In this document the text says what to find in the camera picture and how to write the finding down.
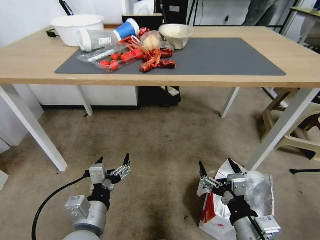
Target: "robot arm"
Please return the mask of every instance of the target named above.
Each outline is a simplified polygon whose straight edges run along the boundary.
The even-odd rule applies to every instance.
[[[230,210],[230,222],[237,232],[237,240],[273,240],[274,234],[281,227],[272,215],[258,217],[250,208],[245,196],[246,175],[230,158],[229,163],[235,173],[227,178],[213,179],[207,176],[203,164],[200,165],[200,184],[216,195],[222,196],[221,201]]]
[[[98,240],[102,238],[106,224],[106,213],[110,206],[110,193],[114,185],[120,182],[131,171],[129,154],[127,153],[123,165],[117,169],[106,170],[100,158],[89,168],[92,194],[71,196],[65,204],[73,224],[74,232],[64,240]]]

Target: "crawfish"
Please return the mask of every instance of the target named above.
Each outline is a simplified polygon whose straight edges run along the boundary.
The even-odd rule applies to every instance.
[[[150,59],[141,65],[140,70],[142,72],[148,72],[151,69],[156,68],[158,66],[160,61],[160,49],[154,50],[152,50],[152,56],[150,56]]]
[[[176,62],[170,59],[160,60],[158,68],[175,68]]]
[[[139,49],[142,53],[148,52],[148,49],[143,45],[138,45],[136,42],[134,42],[131,38],[131,36],[128,36],[124,39],[121,39],[118,43],[120,44],[128,44],[128,49],[131,51],[135,48]]]
[[[151,51],[149,51],[149,52],[145,52],[145,54],[143,55],[143,60],[146,62],[146,61],[148,61],[151,57],[154,57],[155,56],[155,51],[156,51],[157,49],[152,49]],[[167,58],[167,57],[171,57],[172,56],[172,54],[173,54],[173,50],[172,49],[170,49],[170,48],[165,48],[165,49],[162,49],[161,51],[160,51],[160,57],[161,58]]]

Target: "trousers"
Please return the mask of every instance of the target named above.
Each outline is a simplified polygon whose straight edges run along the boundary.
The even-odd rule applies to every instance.
[[[251,0],[248,13],[242,26],[268,26],[277,8],[279,0]]]

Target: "white bowl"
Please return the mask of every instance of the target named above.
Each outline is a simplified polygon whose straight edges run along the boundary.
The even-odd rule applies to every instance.
[[[159,27],[159,32],[175,49],[181,49],[193,34],[193,27],[177,23],[163,24]]]
[[[77,47],[77,31],[82,28],[103,30],[103,19],[104,17],[99,15],[80,14],[55,18],[51,25],[57,30],[64,44]]]

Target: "white table leg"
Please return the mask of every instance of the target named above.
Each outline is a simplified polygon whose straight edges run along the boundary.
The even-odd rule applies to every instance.
[[[234,98],[236,97],[240,87],[233,87],[231,88],[231,91],[229,93],[229,96],[227,98],[227,101],[225,102],[221,112],[220,116],[224,118],[227,115],[227,112],[229,111],[229,108],[231,107],[231,104],[233,103]]]
[[[0,84],[0,96],[3,97],[5,102],[42,147],[54,165],[56,165],[60,171],[66,170],[66,161],[45,133],[40,123],[33,116],[14,86],[12,84]]]
[[[245,166],[247,170],[257,169],[319,91],[320,88],[301,88],[298,91]]]
[[[82,99],[83,106],[87,111],[87,114],[89,116],[92,116],[93,111],[92,111],[91,105],[90,105],[90,103],[89,103],[89,101],[88,101],[88,99],[86,97],[86,94],[83,91],[83,87],[81,85],[75,85],[75,87],[79,90],[80,97]]]
[[[7,179],[8,179],[8,174],[0,170],[0,190],[3,188]]]

